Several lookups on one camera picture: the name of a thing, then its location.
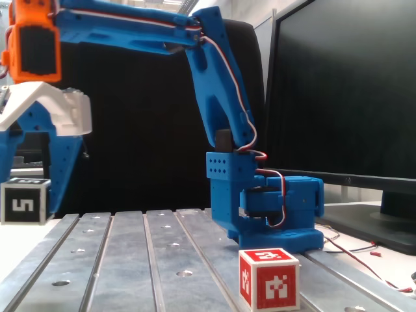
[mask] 3d printed robot arm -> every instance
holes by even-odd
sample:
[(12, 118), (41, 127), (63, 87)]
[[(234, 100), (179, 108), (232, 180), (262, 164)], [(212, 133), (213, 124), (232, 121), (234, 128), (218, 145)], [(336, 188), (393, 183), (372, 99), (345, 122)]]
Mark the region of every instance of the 3d printed robot arm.
[(44, 82), (2, 86), (0, 91), (0, 180), (10, 177), (13, 157), (26, 133), (49, 133), (52, 187), (49, 212), (62, 201), (82, 135), (91, 132), (90, 100), (74, 89), (59, 90)]
[(213, 219), (243, 248), (279, 246), (296, 253), (322, 247), (322, 234), (314, 230), (314, 216), (323, 210), (322, 181), (291, 177), (285, 183), (283, 177), (255, 175), (267, 173), (256, 163), (265, 154), (251, 151), (257, 133), (218, 7), (187, 17), (96, 0), (15, 0), (10, 25), (2, 62), (17, 83), (59, 81), (60, 41), (160, 54), (185, 49), (210, 144), (217, 148), (217, 134), (230, 129), (238, 147), (207, 153)]
[[(215, 146), (220, 129), (231, 129), (238, 147), (254, 141), (248, 98), (218, 7), (187, 17), (96, 0), (15, 0), (10, 25), (2, 61), (16, 83), (59, 81), (60, 42), (160, 54), (185, 48), (210, 144)], [(115, 68), (116, 63), (109, 60)]]

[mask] chair backrest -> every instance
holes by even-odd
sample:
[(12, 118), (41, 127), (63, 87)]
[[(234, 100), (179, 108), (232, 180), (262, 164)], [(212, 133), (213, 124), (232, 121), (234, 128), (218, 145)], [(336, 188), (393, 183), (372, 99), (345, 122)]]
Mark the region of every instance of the chair backrest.
[[(263, 133), (257, 38), (246, 23), (226, 21), (226, 29)], [(63, 43), (62, 62), (64, 78), (57, 86), (90, 97), (93, 132), (85, 136), (90, 157), (79, 157), (58, 216), (209, 207), (205, 153), (212, 147), (184, 52), (165, 56)]]

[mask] red cube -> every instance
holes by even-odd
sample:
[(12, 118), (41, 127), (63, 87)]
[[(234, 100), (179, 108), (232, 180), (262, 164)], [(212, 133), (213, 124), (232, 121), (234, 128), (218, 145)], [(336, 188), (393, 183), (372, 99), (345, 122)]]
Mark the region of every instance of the red cube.
[(281, 248), (240, 250), (240, 296), (253, 312), (300, 309), (299, 260)]

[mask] monitor stand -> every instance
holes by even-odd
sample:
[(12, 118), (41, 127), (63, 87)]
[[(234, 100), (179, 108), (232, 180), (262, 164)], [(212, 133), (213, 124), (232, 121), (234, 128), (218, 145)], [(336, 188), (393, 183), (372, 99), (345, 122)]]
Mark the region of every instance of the monitor stand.
[(382, 206), (351, 203), (325, 206), (324, 216), (315, 221), (341, 233), (416, 255), (414, 195), (383, 192)]

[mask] aluminum slotted table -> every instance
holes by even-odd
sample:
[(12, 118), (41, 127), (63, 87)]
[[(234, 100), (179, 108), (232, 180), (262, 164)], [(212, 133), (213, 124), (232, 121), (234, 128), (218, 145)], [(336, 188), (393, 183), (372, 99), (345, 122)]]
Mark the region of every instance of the aluminum slotted table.
[[(209, 209), (68, 214), (0, 284), (0, 311), (248, 312), (238, 249)], [(302, 312), (416, 311), (323, 251), (296, 257)]]

